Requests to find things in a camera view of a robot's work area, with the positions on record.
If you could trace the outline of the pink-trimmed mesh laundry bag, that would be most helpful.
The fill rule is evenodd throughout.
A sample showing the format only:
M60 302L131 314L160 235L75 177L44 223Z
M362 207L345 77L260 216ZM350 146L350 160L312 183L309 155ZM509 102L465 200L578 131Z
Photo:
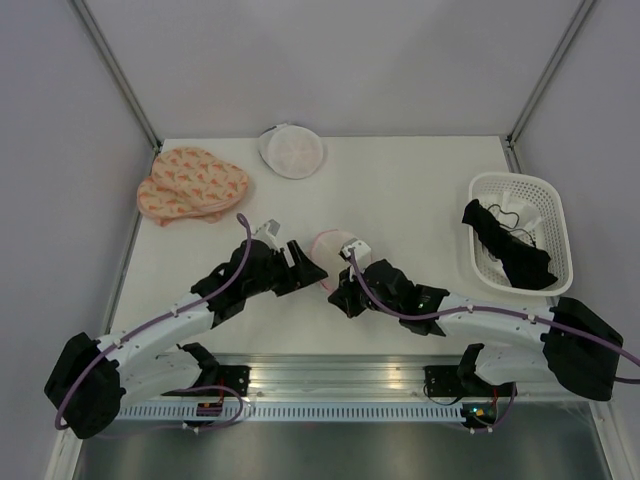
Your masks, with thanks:
M342 248L356 239L350 232L333 229L318 234L312 244L310 258L326 271L327 277L320 284L329 294L339 287L340 274L351 268L349 261L341 256Z

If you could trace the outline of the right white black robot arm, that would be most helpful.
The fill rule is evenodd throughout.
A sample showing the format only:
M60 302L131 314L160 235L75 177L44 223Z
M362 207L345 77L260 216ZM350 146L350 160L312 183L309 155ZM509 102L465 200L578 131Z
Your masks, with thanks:
M343 270L328 301L349 318L378 311L417 335L470 340L456 371L459 388L469 395L551 381L589 400L606 402L613 394L623 338L574 298L551 307L482 304L414 283L380 260L360 273Z

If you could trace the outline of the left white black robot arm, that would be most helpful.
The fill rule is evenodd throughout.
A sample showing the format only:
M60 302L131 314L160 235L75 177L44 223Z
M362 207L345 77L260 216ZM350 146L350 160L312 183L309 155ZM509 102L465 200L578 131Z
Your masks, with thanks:
M125 406L166 393L206 396L218 390L217 359L194 336L241 313L256 295L282 297L327 276L297 242L277 249L251 238L168 311L131 330L99 338L74 335L44 386L56 409L55 428L89 439L101 434Z

